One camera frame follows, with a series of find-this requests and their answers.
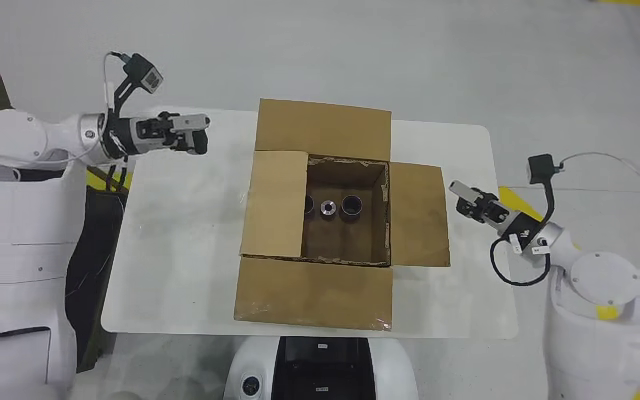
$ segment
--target box flap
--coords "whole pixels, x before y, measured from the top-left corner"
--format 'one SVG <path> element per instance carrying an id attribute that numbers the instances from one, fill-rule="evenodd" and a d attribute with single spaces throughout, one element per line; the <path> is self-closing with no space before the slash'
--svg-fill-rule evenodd
<path id="1" fill-rule="evenodd" d="M 391 330 L 390 268 L 243 257 L 234 319 Z"/>
<path id="2" fill-rule="evenodd" d="M 298 150 L 388 161 L 391 112 L 286 100 L 260 100 L 256 150 Z"/>
<path id="3" fill-rule="evenodd" d="M 242 231 L 242 254 L 300 257 L 307 153 L 256 151 Z"/>
<path id="4" fill-rule="evenodd" d="M 449 234 L 439 167 L 390 163 L 391 264 L 448 267 Z"/>

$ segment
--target open cardboard box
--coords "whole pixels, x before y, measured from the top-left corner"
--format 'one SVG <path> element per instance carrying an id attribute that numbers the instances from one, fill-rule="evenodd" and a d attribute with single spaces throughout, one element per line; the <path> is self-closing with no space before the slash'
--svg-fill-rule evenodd
<path id="1" fill-rule="evenodd" d="M 390 152 L 388 111 L 260 102 L 236 320 L 391 330 L 390 267 L 448 267 L 449 239 L 440 168 Z M 321 218 L 347 195 L 357 221 Z"/>

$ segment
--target white floor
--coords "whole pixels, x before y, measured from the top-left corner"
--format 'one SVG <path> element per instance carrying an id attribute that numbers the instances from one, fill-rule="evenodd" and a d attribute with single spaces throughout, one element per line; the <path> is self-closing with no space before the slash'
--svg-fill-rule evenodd
<path id="1" fill-rule="evenodd" d="M 540 210 L 542 192 L 522 189 L 529 155 L 600 150 L 640 165 L 640 7 L 586 0 L 64 0 L 2 7 L 0 73 L 14 105 L 45 119 L 102 109 L 107 49 L 138 51 L 165 76 L 154 96 L 133 96 L 129 113 L 157 104 L 255 110 L 260 97 L 275 97 L 484 125 L 499 184 L 516 187 Z M 108 71 L 116 80 L 116 66 Z M 640 178 L 607 159 L 567 168 L 554 179 L 562 189 L 555 220 L 583 248 L 616 251 L 640 265 Z M 510 261 L 516 278 L 531 276 L 526 264 Z M 514 340 L 404 342 L 422 397 L 545 398 L 544 292 L 516 290 Z M 111 358 L 78 376 L 74 398 L 120 389 L 147 399 L 187 391 L 219 397 L 239 340 L 120 335 Z"/>

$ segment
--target table top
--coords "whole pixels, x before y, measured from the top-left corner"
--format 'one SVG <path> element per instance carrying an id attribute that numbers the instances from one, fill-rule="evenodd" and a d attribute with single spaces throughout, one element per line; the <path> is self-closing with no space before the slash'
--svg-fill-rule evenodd
<path id="1" fill-rule="evenodd" d="M 397 338 L 513 338 L 513 290 L 494 274 L 495 232 L 455 211 L 447 191 L 450 268 L 393 267 L 390 332 L 235 321 L 240 242 L 258 114 L 206 113 L 209 151 L 169 150 L 137 160 L 118 239 L 102 325 L 111 332 Z M 445 184 L 460 180 L 497 193 L 489 132 L 476 125 L 392 121 L 391 161 L 436 165 Z M 505 249 L 496 262 L 508 276 Z"/>

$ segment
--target yellow tape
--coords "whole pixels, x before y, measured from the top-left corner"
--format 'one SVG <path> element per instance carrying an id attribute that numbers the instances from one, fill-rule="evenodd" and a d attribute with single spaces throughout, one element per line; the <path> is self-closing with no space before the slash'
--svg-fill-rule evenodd
<path id="1" fill-rule="evenodd" d="M 500 187 L 500 201 L 505 206 L 522 211 L 525 214 L 529 214 L 531 217 L 535 218 L 538 221 L 542 220 L 542 215 L 540 215 L 536 210 L 533 209 L 526 201 L 522 200 L 520 196 L 516 194 L 513 190 L 507 187 Z M 616 307 L 610 306 L 597 306 L 596 314 L 598 315 L 598 319 L 601 320 L 609 320 L 616 319 L 619 316 L 618 309 Z"/>
<path id="2" fill-rule="evenodd" d="M 628 6 L 640 6 L 640 0 L 599 0 L 599 1 L 601 3 L 616 3 L 616 4 L 626 4 Z"/>
<path id="3" fill-rule="evenodd" d="M 119 179 L 120 179 L 119 172 L 116 172 L 115 174 L 113 174 L 113 183 L 111 186 L 113 187 L 116 183 L 118 183 Z M 126 179 L 124 180 L 124 187 L 126 187 L 127 189 L 131 188 L 131 179 L 133 179 L 132 172 L 128 173 Z M 87 171 L 87 185 L 91 186 L 96 190 L 105 190 L 105 187 L 106 187 L 102 179 L 98 178 L 97 176 L 95 176 L 89 171 Z"/>
<path id="4" fill-rule="evenodd" d="M 518 196 L 516 192 L 504 186 L 501 186 L 499 190 L 500 201 L 502 202 L 502 204 L 513 210 L 522 211 L 536 221 L 542 221 L 542 215 L 538 214 L 538 212 L 534 210 L 533 207 L 529 205 L 529 203 L 522 200 L 522 198 Z"/>

